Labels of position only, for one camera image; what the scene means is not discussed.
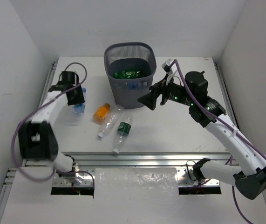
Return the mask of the green plastic bottle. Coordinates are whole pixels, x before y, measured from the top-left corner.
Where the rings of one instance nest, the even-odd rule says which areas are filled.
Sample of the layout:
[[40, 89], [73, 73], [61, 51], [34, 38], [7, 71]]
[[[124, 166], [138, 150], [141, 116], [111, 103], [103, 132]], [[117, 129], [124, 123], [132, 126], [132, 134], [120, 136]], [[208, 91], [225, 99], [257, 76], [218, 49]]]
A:
[[122, 70], [114, 73], [114, 78], [116, 79], [137, 79], [142, 77], [142, 72], [138, 70]]

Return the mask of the clear bottle white cap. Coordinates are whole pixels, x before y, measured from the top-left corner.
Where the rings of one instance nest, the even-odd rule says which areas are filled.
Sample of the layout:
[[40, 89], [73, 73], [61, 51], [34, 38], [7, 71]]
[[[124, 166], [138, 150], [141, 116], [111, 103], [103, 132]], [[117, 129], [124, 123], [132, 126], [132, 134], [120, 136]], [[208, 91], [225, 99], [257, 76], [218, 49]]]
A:
[[104, 119], [103, 123], [101, 124], [99, 132], [97, 134], [97, 137], [99, 139], [103, 139], [105, 136], [107, 136], [111, 132], [111, 130], [113, 129], [114, 125], [122, 117], [123, 111], [124, 111], [124, 107], [123, 106], [116, 105], [108, 113], [107, 117]]

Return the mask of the clear bottle blue label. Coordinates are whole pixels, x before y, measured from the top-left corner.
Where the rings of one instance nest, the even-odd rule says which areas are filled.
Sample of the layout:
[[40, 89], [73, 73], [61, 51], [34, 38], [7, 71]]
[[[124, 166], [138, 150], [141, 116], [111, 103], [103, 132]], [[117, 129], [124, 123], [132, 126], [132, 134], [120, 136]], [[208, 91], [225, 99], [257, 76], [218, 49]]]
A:
[[147, 81], [134, 81], [134, 82], [128, 82], [127, 83], [127, 90], [143, 90], [148, 87]]

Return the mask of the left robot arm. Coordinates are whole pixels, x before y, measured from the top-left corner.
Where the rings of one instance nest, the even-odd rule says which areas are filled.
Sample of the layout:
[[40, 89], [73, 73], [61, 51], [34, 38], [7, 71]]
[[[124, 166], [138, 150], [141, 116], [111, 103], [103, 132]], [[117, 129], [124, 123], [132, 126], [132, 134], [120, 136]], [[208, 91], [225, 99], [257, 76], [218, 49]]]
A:
[[59, 151], [53, 124], [65, 106], [81, 106], [84, 103], [77, 73], [61, 72], [57, 84], [49, 88], [41, 109], [20, 126], [18, 138], [21, 157], [32, 161], [52, 162], [58, 174], [72, 179], [75, 160]]

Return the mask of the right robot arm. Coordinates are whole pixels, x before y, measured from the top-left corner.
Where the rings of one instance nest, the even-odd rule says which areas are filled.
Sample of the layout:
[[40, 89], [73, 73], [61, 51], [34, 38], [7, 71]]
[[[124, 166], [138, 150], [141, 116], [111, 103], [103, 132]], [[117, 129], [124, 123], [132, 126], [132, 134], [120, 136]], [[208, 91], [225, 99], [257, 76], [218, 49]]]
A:
[[191, 117], [213, 134], [238, 162], [238, 167], [233, 167], [203, 158], [192, 166], [190, 179], [195, 182], [217, 179], [236, 187], [244, 197], [255, 199], [266, 189], [266, 159], [242, 140], [243, 134], [223, 106], [207, 95], [208, 81], [203, 72], [188, 72], [184, 80], [184, 85], [178, 85], [166, 75], [138, 102], [154, 110], [158, 96], [162, 96], [161, 105], [171, 100], [188, 106]]

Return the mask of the clear bottle colourful label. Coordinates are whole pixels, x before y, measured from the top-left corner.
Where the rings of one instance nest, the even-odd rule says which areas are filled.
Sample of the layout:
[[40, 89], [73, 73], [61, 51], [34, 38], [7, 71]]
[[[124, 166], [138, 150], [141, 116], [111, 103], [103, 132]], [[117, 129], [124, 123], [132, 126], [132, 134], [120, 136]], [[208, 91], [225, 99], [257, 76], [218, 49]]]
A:
[[84, 114], [86, 104], [86, 88], [82, 87], [84, 101], [82, 103], [66, 106], [62, 115], [62, 123], [67, 126], [77, 126]]

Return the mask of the orange juice bottle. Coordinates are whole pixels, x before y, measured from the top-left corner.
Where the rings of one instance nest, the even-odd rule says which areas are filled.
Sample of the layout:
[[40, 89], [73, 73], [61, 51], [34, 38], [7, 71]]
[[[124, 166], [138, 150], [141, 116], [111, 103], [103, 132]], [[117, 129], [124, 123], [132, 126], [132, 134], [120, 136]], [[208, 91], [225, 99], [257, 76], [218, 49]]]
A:
[[97, 124], [101, 124], [104, 121], [106, 115], [109, 113], [109, 110], [110, 104], [108, 103], [105, 103], [101, 107], [99, 107], [93, 115], [94, 122]]

